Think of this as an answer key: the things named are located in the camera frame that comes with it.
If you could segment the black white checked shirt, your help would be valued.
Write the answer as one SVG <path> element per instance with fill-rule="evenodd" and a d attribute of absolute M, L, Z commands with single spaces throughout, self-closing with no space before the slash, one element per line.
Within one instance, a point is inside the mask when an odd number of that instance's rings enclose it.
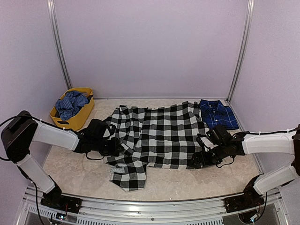
<path fill-rule="evenodd" d="M 192 156 L 202 150 L 197 136 L 208 131 L 199 103 L 189 101 L 157 109 L 121 105 L 105 122 L 116 127 L 113 136 L 124 149 L 106 159 L 122 169 L 109 181 L 126 192 L 145 187 L 147 167 L 191 169 Z"/>

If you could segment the yellow plastic basket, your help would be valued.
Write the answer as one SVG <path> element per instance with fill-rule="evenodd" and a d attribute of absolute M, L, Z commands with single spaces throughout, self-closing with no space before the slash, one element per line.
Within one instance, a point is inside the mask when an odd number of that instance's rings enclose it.
<path fill-rule="evenodd" d="M 60 128 L 79 130 L 85 124 L 94 107 L 91 88 L 72 88 L 67 90 L 55 103 L 50 117 Z"/>

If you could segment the blue plaid shirt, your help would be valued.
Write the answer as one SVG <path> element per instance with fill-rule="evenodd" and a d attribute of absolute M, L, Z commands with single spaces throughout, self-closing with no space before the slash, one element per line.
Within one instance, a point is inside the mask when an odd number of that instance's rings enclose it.
<path fill-rule="evenodd" d="M 239 129 L 232 109 L 223 105 L 221 101 L 201 100 L 199 103 L 201 118 L 209 128 L 222 125 L 226 130 Z"/>

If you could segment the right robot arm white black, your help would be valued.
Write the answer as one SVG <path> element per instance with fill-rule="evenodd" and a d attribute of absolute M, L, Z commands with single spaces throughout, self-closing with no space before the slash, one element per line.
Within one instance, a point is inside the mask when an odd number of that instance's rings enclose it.
<path fill-rule="evenodd" d="M 279 169 L 255 176 L 237 197 L 224 200 L 227 212 L 257 207 L 266 203 L 263 196 L 269 190 L 286 185 L 300 177 L 300 129 L 269 133 L 237 132 L 231 135 L 217 125 L 196 138 L 201 150 L 192 155 L 188 165 L 195 169 L 219 165 L 226 157 L 235 158 L 255 153 L 285 153 L 294 160 Z"/>

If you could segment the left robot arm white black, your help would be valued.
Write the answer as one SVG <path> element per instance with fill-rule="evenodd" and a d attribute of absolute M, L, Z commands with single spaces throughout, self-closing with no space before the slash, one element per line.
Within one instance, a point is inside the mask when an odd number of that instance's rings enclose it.
<path fill-rule="evenodd" d="M 43 206 L 65 212 L 78 213 L 82 200 L 62 194 L 58 184 L 31 154 L 31 143 L 46 143 L 84 155 L 96 151 L 103 157 L 118 157 L 124 151 L 119 139 L 114 137 L 116 127 L 99 119 L 92 119 L 86 128 L 76 132 L 51 125 L 31 116 L 28 111 L 22 111 L 2 125 L 5 126 L 1 132 L 7 155 L 5 160 L 13 162 L 21 174 L 43 192 L 40 202 Z"/>

